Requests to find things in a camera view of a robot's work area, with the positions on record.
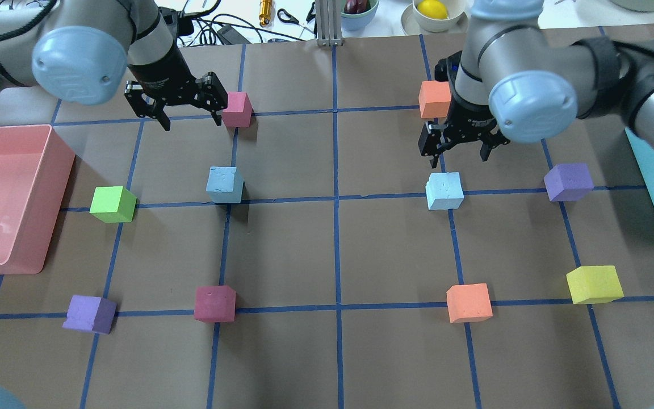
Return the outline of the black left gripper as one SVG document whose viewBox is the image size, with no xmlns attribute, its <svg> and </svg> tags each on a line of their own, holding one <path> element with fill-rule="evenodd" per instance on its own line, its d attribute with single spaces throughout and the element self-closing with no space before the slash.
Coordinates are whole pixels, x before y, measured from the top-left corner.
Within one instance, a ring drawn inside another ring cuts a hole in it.
<svg viewBox="0 0 654 409">
<path fill-rule="evenodd" d="M 228 92 L 215 72 L 208 72 L 202 78 L 192 75 L 179 48 L 172 48 L 160 60 L 148 64 L 128 65 L 135 80 L 130 86 L 138 85 L 152 105 L 145 103 L 143 96 L 131 88 L 125 91 L 125 100 L 135 114 L 151 114 L 164 131 L 171 130 L 171 120 L 162 108 L 156 106 L 192 105 L 209 111 L 216 126 L 223 124 L 223 109 L 228 107 Z"/>
</svg>

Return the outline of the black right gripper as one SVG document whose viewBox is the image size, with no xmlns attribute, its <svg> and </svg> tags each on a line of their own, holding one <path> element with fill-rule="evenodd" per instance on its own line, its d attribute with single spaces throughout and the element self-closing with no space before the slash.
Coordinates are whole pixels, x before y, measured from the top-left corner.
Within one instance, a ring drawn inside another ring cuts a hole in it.
<svg viewBox="0 0 654 409">
<path fill-rule="evenodd" d="M 456 79 L 461 68 L 461 56 L 462 52 L 457 51 L 440 59 L 434 67 L 436 80 L 450 83 L 452 101 L 445 121 L 438 123 L 427 120 L 418 138 L 420 155 L 429 156 L 432 169 L 438 167 L 443 152 L 461 143 L 481 142 L 481 161 L 488 161 L 494 149 L 510 143 L 499 129 L 488 106 L 469 102 L 458 95 Z"/>
</svg>

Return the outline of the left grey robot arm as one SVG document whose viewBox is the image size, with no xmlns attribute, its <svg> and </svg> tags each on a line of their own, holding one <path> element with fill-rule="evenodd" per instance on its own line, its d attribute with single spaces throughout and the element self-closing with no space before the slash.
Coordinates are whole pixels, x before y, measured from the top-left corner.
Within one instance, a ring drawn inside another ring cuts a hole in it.
<svg viewBox="0 0 654 409">
<path fill-rule="evenodd" d="M 167 106 L 208 111 L 221 125 L 228 93 L 216 73 L 198 78 L 178 47 L 180 16 L 153 1 L 49 1 L 0 10 L 0 92 L 41 86 L 64 102 L 93 106 L 123 91 L 140 118 L 166 131 Z"/>
</svg>

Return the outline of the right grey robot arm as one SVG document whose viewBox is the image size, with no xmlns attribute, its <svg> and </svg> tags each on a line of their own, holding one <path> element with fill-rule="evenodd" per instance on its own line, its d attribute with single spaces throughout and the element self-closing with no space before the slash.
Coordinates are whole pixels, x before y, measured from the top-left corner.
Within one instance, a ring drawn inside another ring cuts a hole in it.
<svg viewBox="0 0 654 409">
<path fill-rule="evenodd" d="M 432 168 L 460 143 L 481 142 L 486 161 L 501 145 L 536 143 L 605 115 L 620 116 L 654 149 L 654 39 L 551 47 L 538 28 L 542 10 L 541 1 L 474 2 L 462 50 L 434 67 L 451 103 L 443 123 L 429 116 L 418 140 Z"/>
</svg>

